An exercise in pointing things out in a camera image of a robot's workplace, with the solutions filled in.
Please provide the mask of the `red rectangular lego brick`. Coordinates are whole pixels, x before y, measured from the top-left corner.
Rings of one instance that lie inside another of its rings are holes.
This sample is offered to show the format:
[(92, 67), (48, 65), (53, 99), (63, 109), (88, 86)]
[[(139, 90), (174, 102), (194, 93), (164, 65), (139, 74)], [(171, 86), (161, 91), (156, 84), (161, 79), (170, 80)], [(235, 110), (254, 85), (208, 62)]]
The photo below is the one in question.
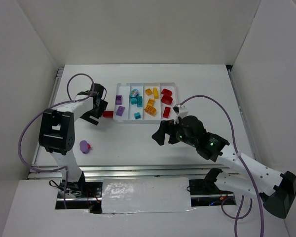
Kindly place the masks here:
[(102, 117), (104, 118), (113, 118), (114, 111), (104, 111)]

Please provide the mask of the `purple square lego brick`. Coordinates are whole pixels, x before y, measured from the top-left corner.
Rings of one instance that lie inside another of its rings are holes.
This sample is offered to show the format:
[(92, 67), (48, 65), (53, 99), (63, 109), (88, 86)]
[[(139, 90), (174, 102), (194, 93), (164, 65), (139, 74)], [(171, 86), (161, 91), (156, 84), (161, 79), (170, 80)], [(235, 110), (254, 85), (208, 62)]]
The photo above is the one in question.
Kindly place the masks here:
[(117, 95), (115, 97), (115, 104), (116, 105), (122, 105), (122, 95)]

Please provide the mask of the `purple curved lego brick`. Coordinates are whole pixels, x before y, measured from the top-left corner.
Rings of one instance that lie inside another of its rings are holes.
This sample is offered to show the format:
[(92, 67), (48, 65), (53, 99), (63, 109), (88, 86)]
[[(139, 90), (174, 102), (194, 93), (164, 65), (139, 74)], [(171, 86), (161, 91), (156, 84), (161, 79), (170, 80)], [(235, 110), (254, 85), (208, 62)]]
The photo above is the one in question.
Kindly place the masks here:
[(116, 110), (116, 115), (121, 117), (121, 116), (123, 116), (124, 111), (125, 111), (124, 106), (118, 106), (118, 108)]

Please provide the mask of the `yellow butterfly lego brick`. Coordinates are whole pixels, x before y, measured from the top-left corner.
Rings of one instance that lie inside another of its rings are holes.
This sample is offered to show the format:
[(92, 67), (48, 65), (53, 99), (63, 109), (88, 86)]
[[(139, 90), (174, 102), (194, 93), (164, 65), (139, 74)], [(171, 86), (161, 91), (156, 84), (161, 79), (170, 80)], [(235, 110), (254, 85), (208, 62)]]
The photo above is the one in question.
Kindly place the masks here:
[(151, 115), (151, 116), (155, 116), (156, 108), (153, 107), (153, 106), (147, 105), (147, 106), (145, 107), (144, 111), (145, 111), (147, 114)]

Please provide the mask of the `purple rounded lego brick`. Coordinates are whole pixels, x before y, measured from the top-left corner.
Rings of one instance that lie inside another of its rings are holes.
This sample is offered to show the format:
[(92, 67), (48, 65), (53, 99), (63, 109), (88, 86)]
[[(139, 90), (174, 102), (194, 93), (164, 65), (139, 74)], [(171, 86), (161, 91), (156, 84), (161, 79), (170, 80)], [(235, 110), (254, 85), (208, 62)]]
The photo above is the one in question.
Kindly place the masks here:
[(79, 143), (80, 151), (81, 151), (83, 154), (87, 154), (87, 153), (89, 153), (89, 150), (88, 150), (88, 148), (87, 148), (87, 144), (88, 144), (88, 142), (85, 141), (85, 140), (82, 140), (82, 141)]

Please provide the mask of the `red curved lego brick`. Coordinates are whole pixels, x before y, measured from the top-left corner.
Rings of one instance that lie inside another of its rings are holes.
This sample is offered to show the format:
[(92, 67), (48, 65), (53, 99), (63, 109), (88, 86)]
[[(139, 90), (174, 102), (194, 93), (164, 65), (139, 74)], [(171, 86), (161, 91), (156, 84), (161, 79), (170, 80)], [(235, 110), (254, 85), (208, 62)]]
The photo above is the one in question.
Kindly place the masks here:
[(172, 91), (164, 88), (162, 91), (161, 91), (161, 94), (163, 95), (166, 95), (166, 96), (172, 96)]

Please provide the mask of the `yellow square lego brick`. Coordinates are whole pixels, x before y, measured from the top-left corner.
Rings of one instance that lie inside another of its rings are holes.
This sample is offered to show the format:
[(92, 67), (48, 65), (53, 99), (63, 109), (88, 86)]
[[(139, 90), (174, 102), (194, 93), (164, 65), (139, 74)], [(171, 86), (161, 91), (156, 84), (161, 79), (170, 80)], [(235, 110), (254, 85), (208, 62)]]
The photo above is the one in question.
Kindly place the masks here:
[(146, 89), (145, 93), (146, 93), (147, 96), (150, 96), (150, 95), (153, 94), (153, 92), (152, 92), (152, 90), (150, 88)]

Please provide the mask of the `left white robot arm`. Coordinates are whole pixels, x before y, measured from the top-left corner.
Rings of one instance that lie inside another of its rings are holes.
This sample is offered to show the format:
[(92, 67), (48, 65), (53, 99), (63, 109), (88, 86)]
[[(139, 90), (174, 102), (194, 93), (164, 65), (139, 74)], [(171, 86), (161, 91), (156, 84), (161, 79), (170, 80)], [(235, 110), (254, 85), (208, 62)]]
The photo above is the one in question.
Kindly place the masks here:
[(62, 173), (62, 187), (72, 191), (86, 192), (86, 181), (73, 153), (75, 143), (74, 123), (83, 119), (98, 125), (108, 102), (102, 96), (106, 89), (92, 83), (88, 91), (80, 92), (77, 100), (57, 109), (46, 109), (42, 114), (39, 145), (52, 155), (58, 167), (65, 166)]

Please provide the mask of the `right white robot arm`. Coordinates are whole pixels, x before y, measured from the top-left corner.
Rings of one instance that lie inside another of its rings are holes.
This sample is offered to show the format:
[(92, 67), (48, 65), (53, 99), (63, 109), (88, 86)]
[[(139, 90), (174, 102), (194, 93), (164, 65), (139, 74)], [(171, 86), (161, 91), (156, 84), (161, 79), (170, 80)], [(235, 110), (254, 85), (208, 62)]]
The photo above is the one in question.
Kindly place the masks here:
[(202, 158), (241, 174), (241, 177), (237, 178), (213, 168), (205, 177), (207, 182), (219, 190), (260, 200), (270, 214), (281, 219), (287, 218), (296, 197), (296, 176), (292, 172), (273, 170), (245, 154), (236, 152), (235, 147), (226, 139), (206, 131), (203, 123), (195, 116), (179, 118), (178, 122), (161, 121), (152, 138), (162, 146), (166, 135), (169, 135), (169, 144), (182, 142), (190, 145)]

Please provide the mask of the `white divided sorting tray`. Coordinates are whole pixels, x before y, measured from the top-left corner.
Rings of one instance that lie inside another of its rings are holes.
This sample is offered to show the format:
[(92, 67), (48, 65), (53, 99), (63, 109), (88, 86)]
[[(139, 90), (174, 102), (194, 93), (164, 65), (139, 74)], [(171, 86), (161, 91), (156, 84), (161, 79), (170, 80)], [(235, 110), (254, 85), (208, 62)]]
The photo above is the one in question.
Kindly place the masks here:
[[(156, 108), (156, 113), (155, 116), (151, 116), (149, 114), (147, 114), (144, 109), (147, 106), (147, 102), (149, 100), (149, 98), (153, 98), (154, 96), (153, 94), (150, 96), (147, 96), (145, 93), (145, 90), (150, 88), (153, 91), (153, 88), (157, 87), (158, 91), (159, 91), (159, 99), (156, 99), (154, 102), (153, 107)], [(163, 94), (161, 94), (161, 91), (166, 88), (170, 91), (172, 91), (172, 98), (173, 98), (173, 102), (172, 105), (166, 105), (164, 103), (161, 102), (161, 98), (163, 96)], [(143, 97), (143, 107), (139, 108), (137, 107), (137, 104), (132, 105), (130, 103), (130, 91), (133, 89), (137, 89), (139, 91), (139, 95), (138, 96), (142, 96)], [(124, 106), (125, 107), (125, 111), (123, 113), (123, 116), (117, 116), (116, 115), (116, 110), (118, 108), (119, 105), (114, 106), (114, 115), (113, 115), (113, 119), (116, 122), (123, 122), (123, 123), (159, 123), (161, 120), (165, 120), (165, 119), (174, 119), (176, 117), (176, 113), (173, 111), (173, 107), (174, 105), (177, 103), (177, 88), (175, 83), (173, 82), (152, 82), (152, 83), (118, 83), (116, 85), (116, 93), (115, 93), (115, 97), (117, 95), (122, 95), (122, 105), (120, 106)], [(165, 107), (170, 107), (171, 108), (171, 112), (169, 115), (169, 118), (163, 118), (163, 111), (165, 109)], [(135, 119), (134, 118), (134, 113), (139, 112), (141, 114), (141, 118), (140, 119)]]

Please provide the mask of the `white foam board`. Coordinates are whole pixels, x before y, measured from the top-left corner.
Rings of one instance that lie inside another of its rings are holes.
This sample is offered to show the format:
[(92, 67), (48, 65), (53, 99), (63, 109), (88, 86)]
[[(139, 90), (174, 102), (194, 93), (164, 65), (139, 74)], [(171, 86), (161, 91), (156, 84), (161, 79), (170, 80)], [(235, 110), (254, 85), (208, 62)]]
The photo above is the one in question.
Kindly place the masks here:
[(102, 212), (112, 214), (175, 213), (191, 210), (188, 179), (105, 179)]

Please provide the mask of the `aluminium frame rail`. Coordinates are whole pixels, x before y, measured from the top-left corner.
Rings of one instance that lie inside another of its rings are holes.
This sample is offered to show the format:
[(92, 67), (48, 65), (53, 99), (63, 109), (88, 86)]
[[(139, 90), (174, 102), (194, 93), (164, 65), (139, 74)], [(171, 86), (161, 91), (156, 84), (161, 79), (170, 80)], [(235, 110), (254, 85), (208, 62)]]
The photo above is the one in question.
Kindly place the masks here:
[(155, 166), (82, 166), (85, 178), (100, 180), (105, 178), (145, 178), (145, 177), (201, 177), (211, 168), (221, 169), (229, 174), (236, 171), (219, 164), (201, 165), (155, 165)]

